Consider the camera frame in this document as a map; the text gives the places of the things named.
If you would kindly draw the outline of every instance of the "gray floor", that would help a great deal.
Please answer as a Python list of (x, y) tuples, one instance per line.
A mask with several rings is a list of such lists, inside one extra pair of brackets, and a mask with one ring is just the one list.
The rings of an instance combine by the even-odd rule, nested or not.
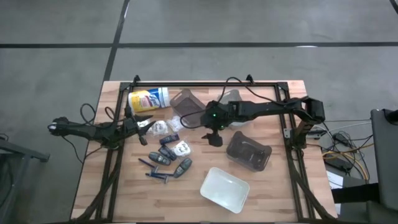
[[(112, 42), (122, 4), (0, 0), (0, 43)], [(398, 41), (397, 20), (388, 0), (132, 0), (121, 42)], [(47, 164), (31, 163), (14, 223), (68, 219), (81, 165), (46, 126), (59, 116), (80, 121), (80, 105), (97, 103), (109, 51), (0, 49), (0, 133), (51, 153)], [(397, 58), (397, 47), (120, 49), (111, 80), (303, 79), (308, 94), (325, 102), (327, 120), (366, 119), (373, 108), (397, 109)], [(371, 127), (345, 131), (361, 138)], [(82, 157), (87, 141), (70, 139)], [(376, 182), (373, 148), (364, 153)]]

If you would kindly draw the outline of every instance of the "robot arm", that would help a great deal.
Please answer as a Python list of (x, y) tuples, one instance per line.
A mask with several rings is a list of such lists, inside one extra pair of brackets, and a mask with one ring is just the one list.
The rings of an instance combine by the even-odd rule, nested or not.
[(138, 134), (140, 143), (145, 146), (147, 141), (144, 139), (143, 135), (146, 134), (155, 121), (142, 128), (138, 126), (137, 121), (145, 121), (151, 117), (152, 115), (134, 115), (132, 118), (124, 119), (122, 125), (118, 125), (117, 121), (96, 125), (79, 124), (69, 121), (66, 117), (60, 117), (54, 119), (52, 124), (48, 126), (48, 129), (54, 136), (79, 136), (89, 141), (97, 141), (108, 149), (116, 149), (119, 147), (120, 140)]
[(292, 130), (291, 144), (294, 147), (305, 148), (305, 136), (314, 124), (320, 124), (325, 120), (325, 112), (321, 101), (304, 97), (292, 98), (286, 101), (273, 101), (268, 103), (253, 103), (251, 101), (230, 101), (224, 105), (217, 101), (211, 101), (206, 106), (205, 114), (200, 118), (201, 124), (213, 130), (203, 139), (208, 139), (212, 146), (220, 147), (223, 144), (218, 131), (228, 127), (232, 122), (245, 122), (256, 119), (259, 116), (293, 113), (302, 121)]

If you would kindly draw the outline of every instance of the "plastic bag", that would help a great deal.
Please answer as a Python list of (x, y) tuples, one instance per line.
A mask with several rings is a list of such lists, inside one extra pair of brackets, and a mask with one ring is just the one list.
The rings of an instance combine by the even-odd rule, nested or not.
[(167, 135), (169, 133), (169, 128), (165, 121), (156, 121), (151, 127), (151, 132), (154, 136)]
[[(139, 128), (143, 128), (143, 127), (147, 126), (149, 123), (150, 123), (150, 119), (146, 119), (145, 121), (137, 122), (137, 125)], [(152, 132), (152, 128), (149, 128), (147, 133), (151, 133), (151, 132)]]
[(172, 119), (167, 120), (167, 124), (175, 133), (184, 128), (180, 122), (180, 116), (174, 116)]
[(187, 156), (192, 152), (191, 147), (185, 141), (180, 141), (176, 146), (171, 148), (171, 150), (178, 156)]

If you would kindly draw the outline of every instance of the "electronic device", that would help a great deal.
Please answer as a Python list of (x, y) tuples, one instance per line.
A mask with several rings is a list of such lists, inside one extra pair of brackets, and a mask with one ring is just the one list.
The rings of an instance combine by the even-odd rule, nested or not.
[(140, 128), (137, 124), (139, 121), (145, 121), (151, 118), (152, 115), (138, 116), (134, 115), (130, 118), (122, 120), (122, 125), (118, 125), (117, 121), (104, 122), (100, 124), (80, 124), (69, 121), (66, 117), (56, 118), (48, 125), (50, 133), (54, 136), (80, 136), (89, 141), (97, 141), (101, 146), (108, 149), (117, 149), (119, 142), (130, 136), (138, 134), (140, 143), (145, 146), (147, 141), (143, 135), (146, 134), (148, 129), (155, 123), (155, 121)]
[(313, 125), (325, 120), (323, 103), (307, 96), (268, 103), (230, 101), (228, 104), (222, 104), (213, 100), (206, 105), (205, 114), (200, 117), (201, 125), (210, 128), (213, 133), (206, 134), (202, 139), (208, 139), (210, 145), (220, 147), (223, 145), (223, 139), (218, 131), (224, 130), (232, 122), (242, 123), (254, 120), (258, 116), (286, 113), (293, 113), (302, 120), (297, 128), (290, 130), (289, 144), (296, 148), (306, 148), (307, 133)]
[(184, 174), (189, 169), (189, 167), (191, 167), (191, 165), (192, 165), (192, 160), (190, 158), (184, 159), (180, 163), (180, 165), (178, 165), (176, 170), (174, 171), (173, 177), (179, 178), (182, 174)]
[(162, 154), (160, 154), (158, 152), (149, 153), (148, 158), (150, 160), (152, 160), (160, 165), (164, 165), (164, 166), (169, 166), (172, 163), (172, 161), (169, 158), (163, 156)]
[(334, 157), (333, 155), (330, 154), (326, 154), (324, 156), (323, 161), (325, 161), (326, 164), (328, 164), (329, 166), (332, 166), (338, 170), (341, 170), (343, 172), (350, 172), (351, 169), (353, 168), (353, 165), (343, 159), (340, 158), (335, 158), (335, 159), (327, 159), (327, 158), (331, 158)]
[(185, 158), (180, 165), (175, 169), (173, 174), (165, 174), (165, 173), (158, 173), (156, 171), (151, 172), (152, 176), (169, 176), (169, 177), (174, 177), (174, 178), (179, 178), (182, 174), (184, 174), (189, 167), (192, 165), (192, 160), (190, 158)]
[(166, 145), (163, 145), (158, 150), (163, 156), (169, 158), (171, 161), (175, 161), (177, 159), (177, 155), (169, 149)]
[(171, 134), (167, 137), (160, 139), (159, 142), (160, 142), (160, 144), (163, 145), (163, 144), (167, 144), (167, 143), (178, 141), (178, 140), (180, 140), (180, 137), (178, 136), (177, 133), (174, 133), (174, 134)]

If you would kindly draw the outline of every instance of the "yellow wipes canister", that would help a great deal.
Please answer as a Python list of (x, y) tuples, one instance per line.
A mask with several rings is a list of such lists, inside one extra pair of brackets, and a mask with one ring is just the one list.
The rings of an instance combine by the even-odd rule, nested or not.
[(132, 92), (128, 96), (133, 111), (147, 111), (170, 106), (167, 87)]

